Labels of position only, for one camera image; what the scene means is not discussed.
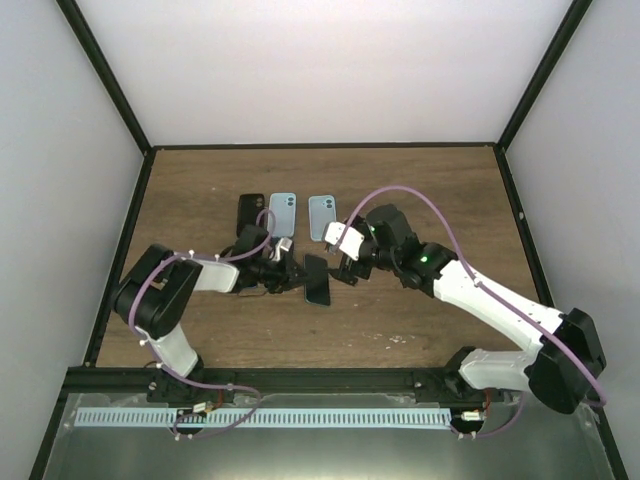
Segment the black phone case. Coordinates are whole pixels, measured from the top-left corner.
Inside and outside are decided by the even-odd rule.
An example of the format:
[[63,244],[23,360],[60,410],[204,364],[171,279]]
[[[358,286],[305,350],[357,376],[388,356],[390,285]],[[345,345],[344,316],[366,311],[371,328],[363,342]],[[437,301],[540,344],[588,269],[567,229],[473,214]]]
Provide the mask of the black phone case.
[[236,236],[239,237],[247,225],[258,225],[264,227],[266,224],[265,197],[262,193],[244,193],[239,196]]

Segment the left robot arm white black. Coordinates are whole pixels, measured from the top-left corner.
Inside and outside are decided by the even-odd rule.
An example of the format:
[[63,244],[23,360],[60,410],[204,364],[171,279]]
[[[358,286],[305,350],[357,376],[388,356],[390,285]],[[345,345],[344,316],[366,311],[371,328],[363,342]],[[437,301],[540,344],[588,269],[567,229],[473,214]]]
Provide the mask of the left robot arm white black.
[[170,393],[191,404],[203,395],[205,382],[203,360],[181,326],[193,293],[231,295],[261,286],[275,295],[310,279],[294,258],[290,238],[273,241],[266,228],[248,225],[233,245],[213,256],[149,246],[112,294],[111,309],[171,377]]

